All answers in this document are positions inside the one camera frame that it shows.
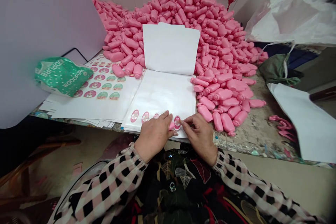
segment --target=white paper sheet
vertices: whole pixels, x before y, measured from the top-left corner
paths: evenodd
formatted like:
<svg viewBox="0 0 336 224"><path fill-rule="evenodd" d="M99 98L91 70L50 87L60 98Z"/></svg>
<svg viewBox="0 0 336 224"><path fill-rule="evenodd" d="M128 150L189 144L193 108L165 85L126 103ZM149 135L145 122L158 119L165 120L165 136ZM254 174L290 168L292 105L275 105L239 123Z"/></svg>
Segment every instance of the white paper sheet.
<svg viewBox="0 0 336 224"><path fill-rule="evenodd" d="M283 84L268 84L296 128L305 160L336 163L336 119L316 106L307 92Z"/></svg>
<svg viewBox="0 0 336 224"><path fill-rule="evenodd" d="M121 126L140 131L143 122L166 110L173 114L173 119L179 116L183 120L193 115L196 98L190 78L147 69ZM182 127L177 132L177 138L187 137Z"/></svg>
<svg viewBox="0 0 336 224"><path fill-rule="evenodd" d="M56 111L53 117L123 120L142 78L118 78L113 74L111 65L111 61L100 54L86 64L95 73L75 94L77 97L51 94L47 101L54 103L53 109Z"/></svg>
<svg viewBox="0 0 336 224"><path fill-rule="evenodd" d="M194 73L199 30L168 24L144 24L142 30L147 69L182 75Z"/></svg>

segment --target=table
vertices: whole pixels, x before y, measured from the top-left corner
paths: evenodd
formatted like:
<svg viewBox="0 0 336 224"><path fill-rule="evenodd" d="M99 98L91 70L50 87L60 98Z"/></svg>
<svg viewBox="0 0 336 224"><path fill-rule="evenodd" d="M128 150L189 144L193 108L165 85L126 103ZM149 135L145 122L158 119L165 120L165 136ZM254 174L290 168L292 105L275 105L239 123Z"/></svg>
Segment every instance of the table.
<svg viewBox="0 0 336 224"><path fill-rule="evenodd" d="M326 168L336 167L336 164L306 161L298 156L299 147L292 141L278 134L276 127L277 122L268 120L268 118L273 115L278 115L282 118L286 118L286 116L265 85L265 81L260 72L257 72L252 79L257 81L256 84L251 86L254 97L256 99L265 100L267 105L262 108L252 108L245 122L236 129L237 135L235 137L227 136L225 132L214 131L214 143L223 150L233 152ZM68 124L95 127L91 124L72 119L51 118L45 111L39 110L39 106L34 109L30 115ZM115 125L108 130L124 132L121 129L120 123L115 123Z"/></svg>

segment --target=hand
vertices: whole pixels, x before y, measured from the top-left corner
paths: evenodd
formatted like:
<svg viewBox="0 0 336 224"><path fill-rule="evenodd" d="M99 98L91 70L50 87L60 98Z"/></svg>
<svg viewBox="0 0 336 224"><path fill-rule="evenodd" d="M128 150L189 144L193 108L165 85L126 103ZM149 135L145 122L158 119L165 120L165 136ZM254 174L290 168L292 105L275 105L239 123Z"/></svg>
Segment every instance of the hand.
<svg viewBox="0 0 336 224"><path fill-rule="evenodd" d="M178 135L176 131L168 131L172 119L173 115L167 110L159 118L152 118L142 125L134 148L146 163L163 149L169 138Z"/></svg>
<svg viewBox="0 0 336 224"><path fill-rule="evenodd" d="M187 134L190 143L197 154L211 167L216 164L218 149L212 141L214 133L206 120L197 113L180 121L184 132Z"/></svg>

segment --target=white plastic bag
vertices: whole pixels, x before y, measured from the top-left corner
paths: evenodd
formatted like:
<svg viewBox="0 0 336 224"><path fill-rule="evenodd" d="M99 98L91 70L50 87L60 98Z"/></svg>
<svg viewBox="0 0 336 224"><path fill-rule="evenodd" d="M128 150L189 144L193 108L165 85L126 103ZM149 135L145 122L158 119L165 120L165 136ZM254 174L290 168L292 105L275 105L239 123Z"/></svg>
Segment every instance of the white plastic bag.
<svg viewBox="0 0 336 224"><path fill-rule="evenodd" d="M265 0L246 29L247 41L336 46L336 5L312 0Z"/></svg>

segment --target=checkered sleeve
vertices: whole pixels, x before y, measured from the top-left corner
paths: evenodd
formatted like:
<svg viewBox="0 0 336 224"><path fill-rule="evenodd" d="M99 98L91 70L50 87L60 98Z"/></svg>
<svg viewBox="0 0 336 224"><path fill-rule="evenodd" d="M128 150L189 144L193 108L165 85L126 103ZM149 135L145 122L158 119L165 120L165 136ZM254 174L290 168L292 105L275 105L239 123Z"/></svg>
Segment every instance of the checkered sleeve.
<svg viewBox="0 0 336 224"><path fill-rule="evenodd" d="M146 168L130 143L100 174L71 192L54 223L110 223L139 187Z"/></svg>
<svg viewBox="0 0 336 224"><path fill-rule="evenodd" d="M324 223L287 198L279 187L262 180L239 159L220 149L213 169L226 186L247 195L261 213L273 217L274 223Z"/></svg>

